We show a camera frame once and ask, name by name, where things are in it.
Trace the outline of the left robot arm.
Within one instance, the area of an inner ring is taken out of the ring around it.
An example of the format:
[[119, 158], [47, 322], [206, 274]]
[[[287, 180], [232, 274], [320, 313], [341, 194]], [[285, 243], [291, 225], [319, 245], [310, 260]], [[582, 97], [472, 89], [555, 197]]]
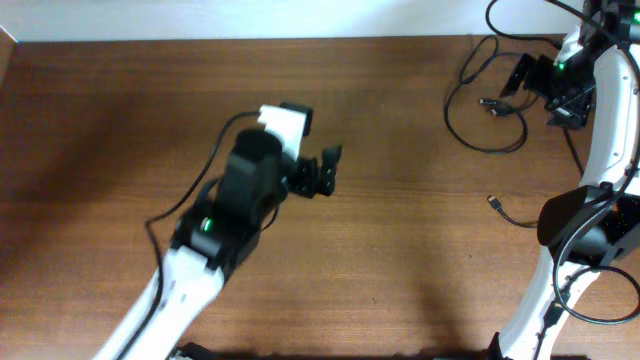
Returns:
[[283, 102], [252, 111], [258, 125], [240, 131], [223, 174], [198, 176], [195, 199], [178, 219], [146, 288], [106, 343], [99, 359], [215, 359], [217, 353], [180, 339], [249, 257], [290, 194], [311, 199], [335, 190], [339, 145], [322, 157], [300, 156], [312, 108]]

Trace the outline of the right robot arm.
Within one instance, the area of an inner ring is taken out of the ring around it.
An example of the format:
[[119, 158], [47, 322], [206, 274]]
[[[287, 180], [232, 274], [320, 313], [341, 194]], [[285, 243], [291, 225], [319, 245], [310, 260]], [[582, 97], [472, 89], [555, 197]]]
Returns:
[[580, 128], [592, 115], [590, 154], [579, 186], [543, 206], [536, 271], [488, 359], [548, 359], [568, 317], [600, 324], [574, 307], [614, 260], [639, 245], [639, 4], [558, 6], [580, 25], [555, 58], [523, 55], [501, 94], [534, 92], [556, 126]]

